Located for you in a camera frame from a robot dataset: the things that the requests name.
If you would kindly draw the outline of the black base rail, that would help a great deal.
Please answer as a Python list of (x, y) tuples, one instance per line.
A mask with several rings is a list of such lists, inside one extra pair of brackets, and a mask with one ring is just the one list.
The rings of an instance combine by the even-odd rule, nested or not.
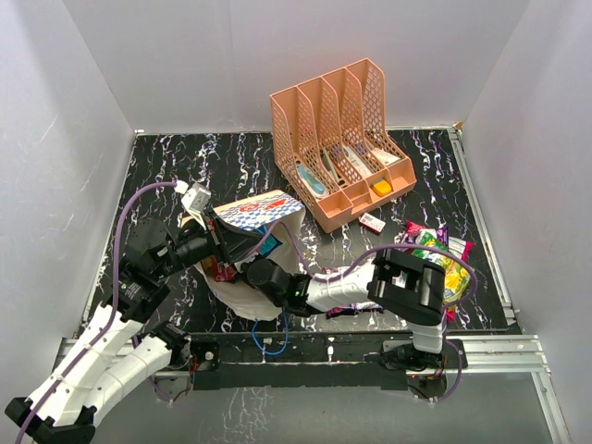
[(192, 390), (243, 387), (380, 388), (406, 390), (417, 376), (441, 377), (467, 368), (463, 343), (449, 339), (442, 357), (411, 355), (405, 333), (289, 334), (248, 332), (191, 335), (188, 357), (158, 372)]

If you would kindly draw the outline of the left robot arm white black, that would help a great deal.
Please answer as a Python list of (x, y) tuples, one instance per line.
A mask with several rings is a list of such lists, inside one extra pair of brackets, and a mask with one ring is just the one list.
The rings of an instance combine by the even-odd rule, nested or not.
[(27, 397), (5, 409), (21, 437), (38, 443), (88, 443), (105, 414), (145, 379), (162, 368), (180, 369), (191, 358), (187, 334), (165, 321), (139, 339), (120, 362), (120, 349), (167, 297), (168, 277), (203, 259), (223, 265), (242, 259), (262, 238), (231, 226), (209, 211), (173, 238), (166, 224), (148, 219), (129, 234), (110, 299), (95, 310), (90, 324), (53, 373)]

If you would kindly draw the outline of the small red white box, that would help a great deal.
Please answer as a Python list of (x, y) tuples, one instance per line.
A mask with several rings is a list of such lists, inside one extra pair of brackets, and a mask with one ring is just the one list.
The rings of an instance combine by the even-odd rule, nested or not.
[(369, 213), (363, 213), (359, 219), (359, 222), (362, 226), (366, 227), (367, 229), (373, 231), (376, 234), (379, 234), (383, 231), (386, 223), (381, 219), (372, 216)]

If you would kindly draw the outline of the blue white item in organizer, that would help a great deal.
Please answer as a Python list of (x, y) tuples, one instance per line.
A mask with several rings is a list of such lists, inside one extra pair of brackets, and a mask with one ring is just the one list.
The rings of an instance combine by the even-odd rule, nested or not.
[(305, 187), (315, 197), (315, 199), (320, 200), (328, 197), (328, 189), (320, 181), (313, 170), (302, 163), (298, 163), (297, 172)]

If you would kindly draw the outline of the white packet in organizer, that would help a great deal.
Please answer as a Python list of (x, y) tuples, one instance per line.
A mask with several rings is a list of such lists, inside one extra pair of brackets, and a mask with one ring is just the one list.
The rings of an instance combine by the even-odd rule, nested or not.
[(384, 167), (392, 166), (401, 160), (397, 155), (380, 148), (373, 148), (372, 153)]

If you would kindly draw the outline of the striped packet in organizer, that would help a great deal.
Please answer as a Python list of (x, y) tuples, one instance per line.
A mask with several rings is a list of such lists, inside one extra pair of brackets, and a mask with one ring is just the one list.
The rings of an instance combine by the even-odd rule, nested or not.
[(359, 177), (365, 179), (373, 174), (362, 157), (351, 147), (334, 145), (331, 148), (331, 153), (335, 157), (336, 165), (349, 181), (356, 181)]

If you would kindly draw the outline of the orange plastic file organizer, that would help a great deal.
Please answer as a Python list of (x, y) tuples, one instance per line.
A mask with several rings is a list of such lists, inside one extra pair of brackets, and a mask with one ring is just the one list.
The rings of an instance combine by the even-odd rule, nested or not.
[[(415, 187), (413, 162), (387, 131), (384, 72), (370, 59), (274, 92), (270, 104), (277, 167), (326, 233)], [(334, 145), (351, 147), (373, 174), (349, 181), (335, 163)], [(401, 160), (383, 166), (373, 148)], [(298, 163), (314, 171), (328, 197), (315, 199), (298, 175)], [(390, 183), (391, 194), (374, 193), (371, 183), (378, 179)]]

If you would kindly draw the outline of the blue checkered paper bag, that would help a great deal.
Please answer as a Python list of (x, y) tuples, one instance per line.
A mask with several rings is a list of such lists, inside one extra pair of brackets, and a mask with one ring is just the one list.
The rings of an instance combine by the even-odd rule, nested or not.
[[(296, 230), (306, 213), (302, 202), (284, 191), (274, 190), (218, 206), (214, 211), (227, 223), (257, 231), (265, 239), (274, 235), (282, 246), (264, 258), (278, 262), (289, 272), (299, 270), (298, 254), (291, 241), (296, 238)], [(274, 306), (263, 293), (249, 290), (244, 284), (216, 282), (214, 276), (206, 281), (215, 296), (237, 316), (253, 321), (255, 326), (281, 316), (284, 330), (289, 330), (288, 313)]]

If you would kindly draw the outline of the aluminium frame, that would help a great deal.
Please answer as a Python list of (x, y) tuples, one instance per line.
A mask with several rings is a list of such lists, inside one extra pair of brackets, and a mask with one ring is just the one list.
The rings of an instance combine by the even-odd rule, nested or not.
[[(351, 222), (325, 233), (307, 216), (302, 251), (312, 267), (347, 265), (363, 250), (396, 238), (408, 220), (448, 226), (453, 236), (474, 241), (469, 262), (478, 277), (477, 294), (459, 309), (450, 336), (460, 339), (468, 366), (436, 380), (417, 376), (406, 390), (382, 388), (243, 387), (185, 389), (186, 381), (158, 381), (154, 395), (141, 385), (105, 419), (98, 443), (560, 443), (559, 410), (549, 366), (539, 339), (525, 335), (493, 266), (485, 229), (475, 214), (473, 194), (458, 163), (452, 129), (395, 129), (411, 157), (414, 189), (376, 211), (386, 223), (381, 236)], [(248, 332), (239, 318), (207, 288), (195, 271), (169, 280), (170, 293), (153, 316), (194, 333)], [(258, 333), (407, 333), (393, 314), (360, 313), (326, 319), (264, 322)], [(155, 406), (149, 400), (155, 399)]]

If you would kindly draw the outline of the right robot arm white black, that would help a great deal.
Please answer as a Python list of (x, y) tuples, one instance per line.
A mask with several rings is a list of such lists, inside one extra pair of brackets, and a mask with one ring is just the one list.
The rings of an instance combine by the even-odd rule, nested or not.
[(445, 270), (425, 259), (386, 249), (362, 265), (328, 275), (290, 274), (270, 259), (244, 265), (246, 283), (276, 307), (299, 317), (372, 302), (407, 323), (412, 341), (380, 352), (390, 369), (424, 371), (444, 364)]

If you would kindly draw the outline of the yellow item in organizer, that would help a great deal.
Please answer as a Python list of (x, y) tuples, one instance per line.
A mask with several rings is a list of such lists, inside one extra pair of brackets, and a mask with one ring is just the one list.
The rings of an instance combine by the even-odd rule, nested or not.
[(372, 182), (371, 189), (379, 197), (384, 197), (392, 193), (392, 187), (385, 179), (378, 179)]

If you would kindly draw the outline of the blue snack packet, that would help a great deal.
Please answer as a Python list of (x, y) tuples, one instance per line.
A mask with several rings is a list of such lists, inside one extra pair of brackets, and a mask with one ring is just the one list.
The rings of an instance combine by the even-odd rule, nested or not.
[(274, 235), (270, 235), (258, 248), (258, 253), (263, 257), (267, 257), (280, 246), (282, 246), (282, 242)]

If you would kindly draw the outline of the green yellow snack packet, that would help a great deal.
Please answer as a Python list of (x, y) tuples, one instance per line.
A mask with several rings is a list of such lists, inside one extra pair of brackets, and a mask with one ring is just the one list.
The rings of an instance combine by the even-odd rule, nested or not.
[[(411, 240), (415, 244), (447, 251), (462, 260), (468, 258), (468, 253), (473, 248), (473, 244), (470, 241), (451, 238), (448, 234), (447, 227), (438, 229), (420, 228), (411, 237)], [(448, 256), (425, 250), (413, 250), (412, 255), (437, 264), (445, 269), (444, 302), (450, 303), (461, 299), (471, 280), (469, 273), (463, 266)]]

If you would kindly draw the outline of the red snack packet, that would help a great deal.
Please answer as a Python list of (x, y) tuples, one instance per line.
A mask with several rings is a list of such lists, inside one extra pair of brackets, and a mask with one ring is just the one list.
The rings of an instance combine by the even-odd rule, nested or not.
[(237, 273), (233, 265), (215, 264), (212, 270), (216, 282), (232, 282)]

